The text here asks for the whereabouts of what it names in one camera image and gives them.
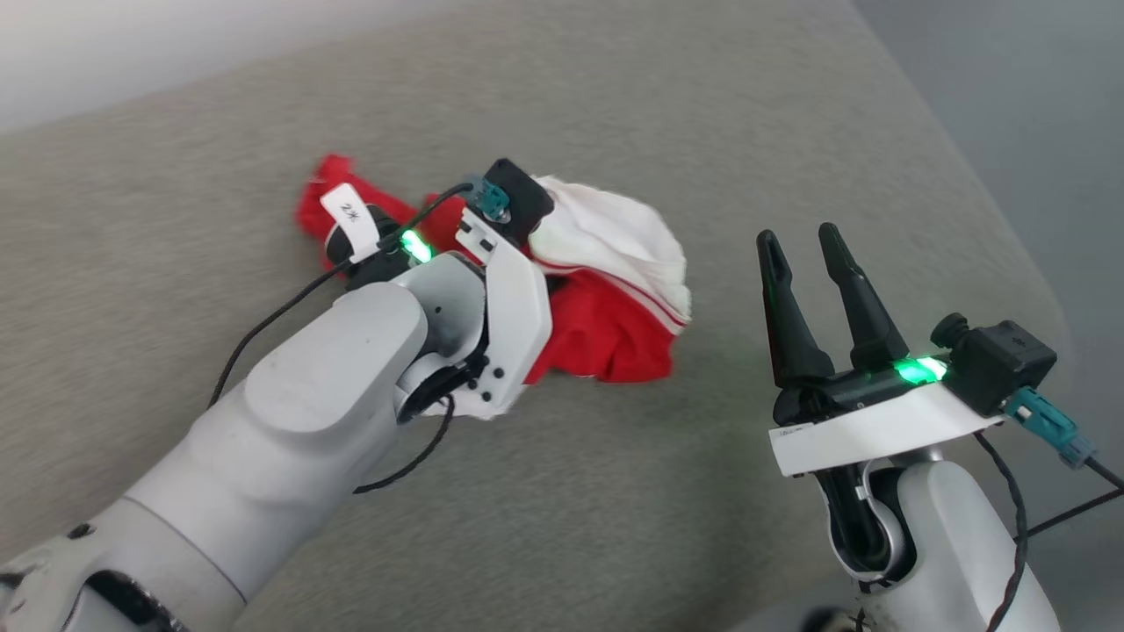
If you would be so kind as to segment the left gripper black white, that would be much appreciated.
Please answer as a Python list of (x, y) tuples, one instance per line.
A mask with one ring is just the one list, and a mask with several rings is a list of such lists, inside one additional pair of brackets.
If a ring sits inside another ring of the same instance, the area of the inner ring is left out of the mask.
[(551, 334), (542, 270), (466, 204), (461, 251), (401, 267), (377, 252), (325, 315), (324, 419), (490, 419), (522, 392)]

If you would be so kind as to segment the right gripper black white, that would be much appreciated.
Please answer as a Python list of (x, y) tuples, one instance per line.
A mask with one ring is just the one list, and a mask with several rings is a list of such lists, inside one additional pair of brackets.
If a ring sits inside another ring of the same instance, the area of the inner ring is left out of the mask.
[(856, 370), (839, 374), (803, 318), (782, 244), (772, 231), (756, 236), (772, 376), (783, 389), (772, 413), (776, 428), (769, 432), (780, 472), (795, 477), (867, 463), (998, 424), (999, 413), (981, 416), (942, 383), (950, 373), (945, 356), (909, 356), (910, 347), (839, 227), (821, 224), (818, 240), (852, 338), (849, 356)]

